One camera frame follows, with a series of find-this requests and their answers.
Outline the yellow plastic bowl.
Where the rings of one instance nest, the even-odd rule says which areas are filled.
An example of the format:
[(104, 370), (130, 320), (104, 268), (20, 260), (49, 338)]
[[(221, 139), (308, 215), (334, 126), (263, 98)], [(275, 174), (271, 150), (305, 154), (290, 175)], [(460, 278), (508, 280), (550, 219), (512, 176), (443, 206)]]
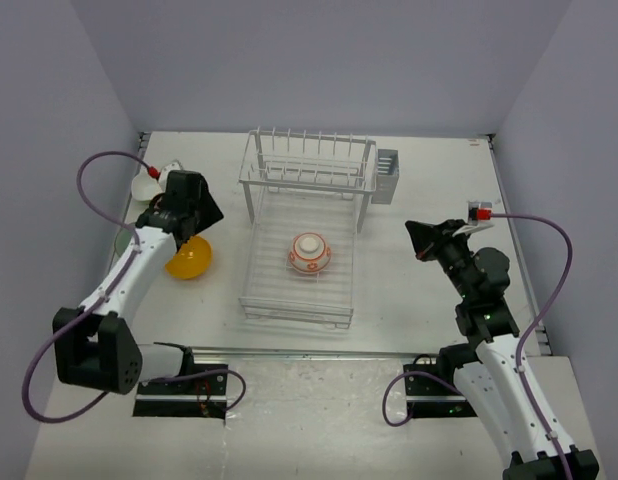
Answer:
[(179, 280), (191, 280), (204, 274), (213, 261), (211, 244), (200, 236), (192, 237), (166, 263), (166, 271)]

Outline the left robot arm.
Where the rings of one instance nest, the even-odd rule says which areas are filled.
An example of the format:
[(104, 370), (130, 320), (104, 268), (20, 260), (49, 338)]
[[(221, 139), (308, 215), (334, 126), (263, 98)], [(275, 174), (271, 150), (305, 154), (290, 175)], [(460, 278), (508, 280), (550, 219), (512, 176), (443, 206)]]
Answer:
[(168, 174), (164, 192), (133, 224), (127, 248), (98, 288), (79, 307), (56, 313), (52, 328), (61, 382), (116, 394), (154, 380), (176, 393), (195, 385), (197, 369), (186, 347), (140, 345), (131, 324), (165, 265), (223, 217), (200, 173)]

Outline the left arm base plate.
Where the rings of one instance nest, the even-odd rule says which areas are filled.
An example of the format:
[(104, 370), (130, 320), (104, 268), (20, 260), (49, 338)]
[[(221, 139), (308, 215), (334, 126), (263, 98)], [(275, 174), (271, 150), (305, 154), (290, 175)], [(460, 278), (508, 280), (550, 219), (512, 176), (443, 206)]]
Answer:
[(226, 418), (226, 373), (178, 383), (137, 387), (132, 415), (138, 418)]

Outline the orange white upturned bowl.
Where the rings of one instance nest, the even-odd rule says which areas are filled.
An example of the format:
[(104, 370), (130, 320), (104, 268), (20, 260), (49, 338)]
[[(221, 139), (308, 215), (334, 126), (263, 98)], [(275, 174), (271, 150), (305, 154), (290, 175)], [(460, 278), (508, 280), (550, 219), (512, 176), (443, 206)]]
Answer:
[(303, 232), (291, 242), (287, 261), (301, 274), (313, 275), (323, 271), (331, 262), (332, 250), (325, 238), (315, 232)]

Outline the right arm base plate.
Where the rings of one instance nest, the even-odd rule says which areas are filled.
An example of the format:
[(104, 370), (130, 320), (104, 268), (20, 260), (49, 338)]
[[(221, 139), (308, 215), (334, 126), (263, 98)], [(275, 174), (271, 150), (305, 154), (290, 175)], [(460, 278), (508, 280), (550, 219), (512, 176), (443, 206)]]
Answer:
[(412, 419), (475, 417), (468, 401), (438, 382), (422, 376), (404, 379), (407, 409)]

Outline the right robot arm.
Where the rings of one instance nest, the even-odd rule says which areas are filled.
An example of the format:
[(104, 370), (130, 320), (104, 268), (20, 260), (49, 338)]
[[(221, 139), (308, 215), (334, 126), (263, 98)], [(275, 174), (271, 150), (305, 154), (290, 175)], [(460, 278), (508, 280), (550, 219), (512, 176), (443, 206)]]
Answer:
[(498, 451), (503, 478), (597, 478), (594, 452), (578, 448), (563, 428), (525, 355), (528, 336), (505, 300), (509, 258), (493, 247), (472, 251), (463, 220), (405, 227), (416, 258), (437, 262), (461, 298), (456, 323), (467, 341), (440, 350), (436, 383), (468, 401)]

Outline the mint green bowl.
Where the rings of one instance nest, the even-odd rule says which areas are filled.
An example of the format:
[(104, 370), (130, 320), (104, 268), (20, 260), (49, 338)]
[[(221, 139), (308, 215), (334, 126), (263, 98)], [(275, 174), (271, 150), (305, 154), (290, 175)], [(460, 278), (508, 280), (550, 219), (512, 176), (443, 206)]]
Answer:
[(114, 240), (114, 252), (117, 257), (121, 257), (127, 249), (133, 235), (127, 228), (120, 228)]

